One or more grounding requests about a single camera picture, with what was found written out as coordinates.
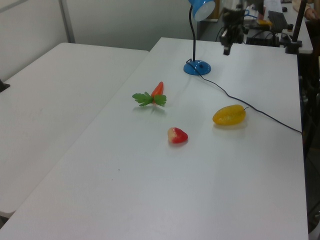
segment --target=white table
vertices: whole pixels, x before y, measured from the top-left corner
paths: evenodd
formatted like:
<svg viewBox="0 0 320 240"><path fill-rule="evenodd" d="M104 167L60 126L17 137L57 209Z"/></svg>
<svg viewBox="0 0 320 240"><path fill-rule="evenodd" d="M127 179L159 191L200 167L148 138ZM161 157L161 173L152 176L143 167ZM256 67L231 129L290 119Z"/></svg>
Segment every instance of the white table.
<svg viewBox="0 0 320 240"><path fill-rule="evenodd" d="M0 230L1 240L308 239L302 136L183 72L191 40L162 38ZM197 42L205 77L301 129L297 57L278 48ZM131 97L164 82L165 107ZM172 146L167 130L187 132Z"/></svg>
<svg viewBox="0 0 320 240"><path fill-rule="evenodd" d="M10 217L147 51L63 43L0 93L0 216Z"/></svg>

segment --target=black metal stand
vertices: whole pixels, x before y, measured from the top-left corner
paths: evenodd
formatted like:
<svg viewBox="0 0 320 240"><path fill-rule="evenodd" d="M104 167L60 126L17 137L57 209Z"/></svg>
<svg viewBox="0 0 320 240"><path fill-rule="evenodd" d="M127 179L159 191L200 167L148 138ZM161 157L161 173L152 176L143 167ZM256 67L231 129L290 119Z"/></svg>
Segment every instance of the black metal stand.
<svg viewBox="0 0 320 240"><path fill-rule="evenodd" d="M4 90L6 90L8 87L10 87L9 84L6 84L6 83L3 83L1 80L0 80L0 93Z"/></svg>
<svg viewBox="0 0 320 240"><path fill-rule="evenodd" d="M193 36L193 56L192 56L192 61L194 62L196 60L196 34L194 30L194 26L192 24L191 20L191 12L192 12L193 6L191 5L190 11L189 11L189 23L192 31L192 36Z"/></svg>
<svg viewBox="0 0 320 240"><path fill-rule="evenodd" d="M299 48L302 47L302 42L298 41L298 35L300 32L301 23L304 19L306 5L307 0L302 0L300 3L298 16L296 18L293 36L290 36L291 41L287 44L287 47L285 48L286 54L298 54Z"/></svg>

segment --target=desk lamp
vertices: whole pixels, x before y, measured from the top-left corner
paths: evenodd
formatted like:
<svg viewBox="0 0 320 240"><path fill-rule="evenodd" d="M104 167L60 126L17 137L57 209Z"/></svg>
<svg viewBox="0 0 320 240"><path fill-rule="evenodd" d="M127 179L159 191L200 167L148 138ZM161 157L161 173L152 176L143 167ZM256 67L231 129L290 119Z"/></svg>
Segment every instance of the desk lamp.
<svg viewBox="0 0 320 240"><path fill-rule="evenodd" d="M213 0L189 0L191 8L189 11L189 22L193 35L193 58L184 65L183 70L190 75L205 75L210 73L211 66L205 61L196 60L196 36L195 30L191 21L191 12L193 11L193 18L197 22L206 19L215 9L216 3Z"/></svg>

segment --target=lamp base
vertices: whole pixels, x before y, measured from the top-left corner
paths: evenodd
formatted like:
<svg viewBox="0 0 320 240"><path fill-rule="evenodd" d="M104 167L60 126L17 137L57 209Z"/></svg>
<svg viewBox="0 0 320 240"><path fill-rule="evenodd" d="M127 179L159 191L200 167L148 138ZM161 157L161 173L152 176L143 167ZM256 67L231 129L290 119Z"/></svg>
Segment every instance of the lamp base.
<svg viewBox="0 0 320 240"><path fill-rule="evenodd" d="M184 65L183 71L185 71L187 74L195 76L206 75L211 72L211 66L205 61L201 60L189 61Z"/></svg>

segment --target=lamp neck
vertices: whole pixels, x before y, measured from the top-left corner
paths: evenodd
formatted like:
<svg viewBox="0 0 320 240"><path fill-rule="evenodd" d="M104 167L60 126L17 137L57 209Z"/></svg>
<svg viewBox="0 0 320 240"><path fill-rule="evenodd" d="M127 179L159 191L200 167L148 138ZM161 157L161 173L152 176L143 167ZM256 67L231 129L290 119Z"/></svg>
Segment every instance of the lamp neck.
<svg viewBox="0 0 320 240"><path fill-rule="evenodd" d="M191 20L192 9L193 9L193 7L191 5L190 11L189 11L189 22L190 22L192 35L193 35L193 57L192 57L192 61L194 62L194 61L196 61L196 34L195 34L194 26L193 26L192 20Z"/></svg>

